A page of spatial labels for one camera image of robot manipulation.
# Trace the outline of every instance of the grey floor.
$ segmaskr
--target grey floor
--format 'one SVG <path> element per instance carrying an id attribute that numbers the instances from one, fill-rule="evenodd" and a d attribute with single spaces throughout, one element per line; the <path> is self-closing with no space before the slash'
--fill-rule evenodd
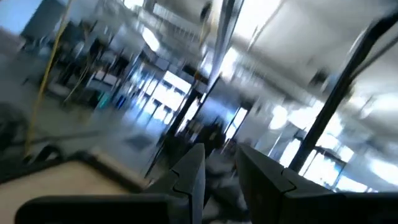
<path id="1" fill-rule="evenodd" d="M 28 55 L 10 57 L 0 54 L 0 101 L 12 103 L 30 119 L 39 90 L 35 81 L 43 73 L 45 63 L 45 59 Z M 32 77 L 31 81 L 21 85 L 26 77 Z M 59 106 L 58 99 L 44 96 L 35 124 L 35 139 L 71 135 L 74 138 L 56 142 L 67 153 L 78 150 L 104 151 L 141 175 L 145 174 L 156 152 L 155 144 L 165 128 L 161 122 L 152 120 L 148 123 L 149 115 L 142 113 L 137 117 L 137 109 L 107 108 L 93 111 L 74 106 L 66 111 Z M 145 149 L 136 149 L 127 143 L 126 139 L 137 135 L 146 136 L 152 144 Z M 48 142 L 34 145 L 33 151 L 46 144 Z"/>

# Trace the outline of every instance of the glass wall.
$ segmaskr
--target glass wall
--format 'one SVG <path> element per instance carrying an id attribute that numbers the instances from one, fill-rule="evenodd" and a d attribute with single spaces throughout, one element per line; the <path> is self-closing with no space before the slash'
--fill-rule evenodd
<path id="1" fill-rule="evenodd" d="M 136 103 L 138 108 L 168 125 L 183 104 L 191 84 L 167 71 L 161 80 L 146 76 L 138 87 L 142 91 Z"/>
<path id="2" fill-rule="evenodd" d="M 234 119 L 232 120 L 231 124 L 229 125 L 229 127 L 227 128 L 227 130 L 225 132 L 225 136 L 226 136 L 225 140 L 229 140 L 229 139 L 233 138 L 236 131 L 242 124 L 244 118 L 246 117 L 247 113 L 248 113 L 248 111 L 244 108 L 238 109 L 238 112 L 236 113 Z"/>
<path id="3" fill-rule="evenodd" d="M 297 136 L 288 143 L 279 159 L 280 164 L 288 167 L 296 155 L 302 138 Z M 335 192 L 377 192 L 368 186 L 349 177 L 343 176 L 346 163 L 354 156 L 354 152 L 342 145 L 331 135 L 323 135 L 312 150 L 299 175 Z"/>

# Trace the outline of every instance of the black metal pole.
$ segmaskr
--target black metal pole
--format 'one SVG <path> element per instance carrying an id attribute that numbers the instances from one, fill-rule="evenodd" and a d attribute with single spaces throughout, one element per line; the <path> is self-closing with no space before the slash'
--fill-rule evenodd
<path id="1" fill-rule="evenodd" d="M 305 160 L 315 147 L 319 137 L 325 130 L 329 120 L 337 110 L 337 107 L 349 91 L 353 82 L 353 73 L 368 56 L 376 41 L 386 33 L 398 21 L 398 11 L 390 16 L 384 17 L 371 24 L 357 39 L 351 50 L 350 58 L 347 60 L 336 86 L 325 102 L 324 107 L 318 114 L 314 124 L 303 140 L 289 168 L 299 172 L 303 167 Z"/>
<path id="2" fill-rule="evenodd" d="M 189 107 L 191 107 L 192 103 L 199 96 L 199 94 L 200 93 L 196 89 L 194 88 L 192 89 L 191 93 L 187 98 L 187 101 L 185 102 L 180 112 L 178 112 L 178 115 L 175 117 L 173 124 L 170 126 L 169 130 L 167 131 L 168 136 L 175 135 L 177 133 L 177 129 L 180 126 L 185 115 L 187 114 Z"/>

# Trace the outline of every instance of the wall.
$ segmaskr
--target wall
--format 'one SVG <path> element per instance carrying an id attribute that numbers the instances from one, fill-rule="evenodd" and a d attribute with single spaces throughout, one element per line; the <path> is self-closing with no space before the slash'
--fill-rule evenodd
<path id="1" fill-rule="evenodd" d="M 26 25 L 22 35 L 38 39 L 51 34 L 64 11 L 65 6 L 60 2 L 43 0 L 32 19 Z"/>
<path id="2" fill-rule="evenodd" d="M 66 6 L 68 3 L 68 0 L 57 1 L 64 6 Z M 70 6 L 69 13 L 67 15 L 67 21 L 71 21 L 74 24 L 78 25 L 82 19 L 89 19 L 95 11 L 95 4 L 96 3 L 94 1 L 74 0 Z M 58 24 L 55 26 L 55 30 L 59 29 L 60 22 L 61 21 L 59 21 Z"/>
<path id="3" fill-rule="evenodd" d="M 20 35 L 42 0 L 1 0 L 0 26 Z"/>

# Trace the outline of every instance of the bright window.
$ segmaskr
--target bright window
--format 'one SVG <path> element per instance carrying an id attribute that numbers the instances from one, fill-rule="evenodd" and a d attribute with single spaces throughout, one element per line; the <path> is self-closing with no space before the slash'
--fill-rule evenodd
<path id="1" fill-rule="evenodd" d="M 301 168 L 300 172 L 298 173 L 299 175 L 304 175 L 304 173 L 307 171 L 308 167 L 310 166 L 311 162 L 313 161 L 313 158 L 317 154 L 317 151 L 312 149 L 310 155 L 307 157 L 307 160 L 304 162 L 303 167 Z"/>
<path id="2" fill-rule="evenodd" d="M 242 124 L 243 119 L 247 113 L 248 113 L 248 111 L 246 109 L 240 108 L 238 110 L 238 112 L 236 113 L 236 116 L 234 118 L 234 121 L 233 121 L 233 124 L 235 125 L 236 128 Z"/>
<path id="3" fill-rule="evenodd" d="M 142 31 L 142 37 L 144 38 L 150 49 L 152 49 L 154 52 L 159 49 L 159 41 L 156 39 L 155 34 L 148 28 L 144 27 L 144 30 Z"/>
<path id="4" fill-rule="evenodd" d="M 344 146 L 340 149 L 339 155 L 342 161 L 348 162 L 353 157 L 354 152 L 347 146 Z"/>
<path id="5" fill-rule="evenodd" d="M 234 126 L 231 125 L 231 126 L 228 128 L 228 130 L 226 130 L 225 139 L 226 139 L 226 140 L 227 140 L 227 139 L 231 139 L 231 138 L 234 136 L 235 132 L 236 132 L 236 128 L 235 128 Z"/>
<path id="6" fill-rule="evenodd" d="M 339 191 L 365 192 L 368 187 L 357 181 L 351 180 L 348 177 L 342 176 L 338 181 L 336 188 Z"/>
<path id="7" fill-rule="evenodd" d="M 189 89 L 191 89 L 191 84 L 169 71 L 166 72 L 163 79 L 179 90 L 182 90 L 184 93 L 188 93 Z"/>
<path id="8" fill-rule="evenodd" d="M 317 146 L 334 150 L 339 146 L 339 141 L 330 134 L 322 134 L 317 142 Z"/>
<path id="9" fill-rule="evenodd" d="M 279 163 L 282 166 L 288 167 L 290 165 L 294 156 L 296 155 L 297 151 L 299 150 L 300 143 L 301 142 L 299 140 L 294 139 L 292 142 L 290 142 L 287 145 L 282 157 L 279 159 Z"/>
<path id="10" fill-rule="evenodd" d="M 144 0 L 123 0 L 124 5 L 132 9 L 134 6 L 143 6 L 144 5 Z"/>

